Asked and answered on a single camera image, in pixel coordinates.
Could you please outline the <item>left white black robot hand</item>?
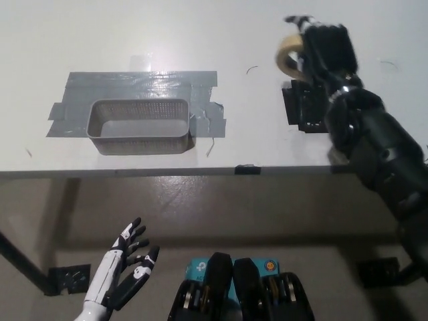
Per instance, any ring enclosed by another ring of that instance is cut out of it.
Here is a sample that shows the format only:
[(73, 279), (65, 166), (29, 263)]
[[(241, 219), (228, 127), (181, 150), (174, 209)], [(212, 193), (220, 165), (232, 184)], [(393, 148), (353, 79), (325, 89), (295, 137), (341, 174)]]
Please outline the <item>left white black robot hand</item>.
[(154, 269), (160, 247), (152, 246), (146, 255), (134, 252), (149, 244), (137, 241), (146, 227), (138, 217), (129, 223), (104, 255), (90, 284), (85, 300), (107, 311), (121, 310), (143, 287)]

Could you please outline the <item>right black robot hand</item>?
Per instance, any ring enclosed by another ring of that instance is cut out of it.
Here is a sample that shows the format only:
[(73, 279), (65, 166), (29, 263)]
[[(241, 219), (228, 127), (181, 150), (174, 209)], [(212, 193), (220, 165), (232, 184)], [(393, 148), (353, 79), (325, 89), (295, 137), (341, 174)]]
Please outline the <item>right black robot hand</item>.
[(285, 63), (287, 75), (323, 85), (329, 95), (343, 87), (362, 87), (356, 54), (345, 26), (322, 23), (311, 15), (289, 15), (284, 21), (298, 28), (297, 34), (289, 36), (297, 44), (280, 60)]

